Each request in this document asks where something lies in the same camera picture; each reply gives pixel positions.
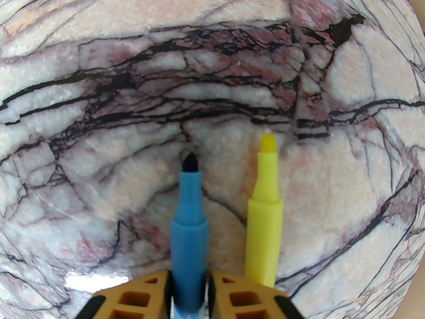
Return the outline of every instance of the blue marker tip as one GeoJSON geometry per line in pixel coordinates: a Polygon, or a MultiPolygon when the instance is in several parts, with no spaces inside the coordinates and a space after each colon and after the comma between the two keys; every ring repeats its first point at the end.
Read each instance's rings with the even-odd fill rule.
{"type": "Polygon", "coordinates": [[[194,154],[179,174],[179,203],[171,220],[171,272],[174,304],[180,315],[197,313],[205,297],[208,219],[201,203],[201,173],[194,154]]]}

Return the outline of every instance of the marble surface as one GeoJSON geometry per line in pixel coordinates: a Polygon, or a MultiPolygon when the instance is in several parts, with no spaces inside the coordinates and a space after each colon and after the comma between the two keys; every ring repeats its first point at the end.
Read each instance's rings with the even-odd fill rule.
{"type": "Polygon", "coordinates": [[[276,287],[391,318],[424,252],[425,39],[408,0],[0,0],[0,318],[73,318],[170,267],[194,151],[208,264],[243,273],[261,132],[276,287]]]}

